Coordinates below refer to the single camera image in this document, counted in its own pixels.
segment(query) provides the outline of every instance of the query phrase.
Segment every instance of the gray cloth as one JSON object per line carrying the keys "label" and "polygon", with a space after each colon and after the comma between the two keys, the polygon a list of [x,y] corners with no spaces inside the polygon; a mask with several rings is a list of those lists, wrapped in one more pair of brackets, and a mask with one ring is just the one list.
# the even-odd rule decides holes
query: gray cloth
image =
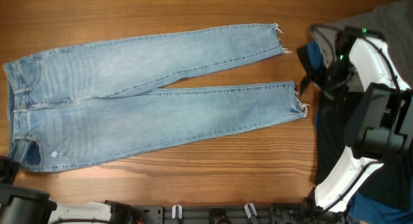
{"label": "gray cloth", "polygon": [[[413,0],[400,0],[381,5],[372,12],[359,14],[329,23],[327,25],[344,28],[354,26],[379,31],[387,39],[388,53],[393,60],[396,70],[403,80],[413,87]],[[333,30],[319,29],[334,48],[336,32]],[[317,41],[324,64],[331,64],[332,54],[328,43],[316,32],[310,32]],[[351,91],[363,91],[357,76],[348,84]]]}

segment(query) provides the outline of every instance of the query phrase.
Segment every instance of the wooden table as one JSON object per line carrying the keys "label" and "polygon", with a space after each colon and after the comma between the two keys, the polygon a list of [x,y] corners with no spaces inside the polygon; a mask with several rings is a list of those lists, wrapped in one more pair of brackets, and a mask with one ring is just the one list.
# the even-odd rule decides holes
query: wooden table
{"label": "wooden table", "polygon": [[[169,87],[294,80],[305,75],[294,50],[312,23],[369,12],[395,0],[0,0],[0,63],[59,46],[199,30],[278,23],[291,54]],[[136,205],[231,205],[296,202],[314,186],[317,91],[300,98],[308,117],[102,165],[57,173],[21,171],[15,185],[62,202],[111,199]],[[7,155],[6,75],[0,73],[0,154]]]}

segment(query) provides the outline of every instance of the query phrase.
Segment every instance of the denim pants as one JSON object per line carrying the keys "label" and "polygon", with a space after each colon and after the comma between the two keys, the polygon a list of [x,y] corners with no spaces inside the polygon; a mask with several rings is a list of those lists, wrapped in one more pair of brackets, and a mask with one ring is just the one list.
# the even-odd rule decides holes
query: denim pants
{"label": "denim pants", "polygon": [[56,48],[6,63],[9,157],[32,172],[70,170],[305,117],[293,81],[159,88],[283,52],[276,24],[251,24]]}

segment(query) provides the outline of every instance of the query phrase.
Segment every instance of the jeans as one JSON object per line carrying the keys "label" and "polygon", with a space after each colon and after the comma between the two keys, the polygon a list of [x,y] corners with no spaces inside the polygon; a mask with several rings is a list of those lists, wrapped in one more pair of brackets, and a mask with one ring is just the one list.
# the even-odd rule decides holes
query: jeans
{"label": "jeans", "polygon": [[55,172],[305,117],[293,81],[159,88],[284,52],[277,25],[232,25],[47,50],[4,64],[9,157]]}

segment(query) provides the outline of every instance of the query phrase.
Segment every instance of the wood grain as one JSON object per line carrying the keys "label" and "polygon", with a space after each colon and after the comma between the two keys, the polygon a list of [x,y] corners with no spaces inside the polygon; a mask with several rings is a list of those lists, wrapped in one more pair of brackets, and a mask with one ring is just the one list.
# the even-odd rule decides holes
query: wood grain
{"label": "wood grain", "polygon": [[[59,46],[198,30],[278,23],[291,50],[310,41],[312,23],[369,12],[395,0],[0,0],[0,63]],[[297,56],[284,54],[169,87],[299,81]],[[317,92],[308,117],[235,136],[58,173],[20,172],[15,184],[64,202],[116,200],[147,205],[295,202],[314,186]],[[8,148],[6,76],[0,73],[0,154]]]}

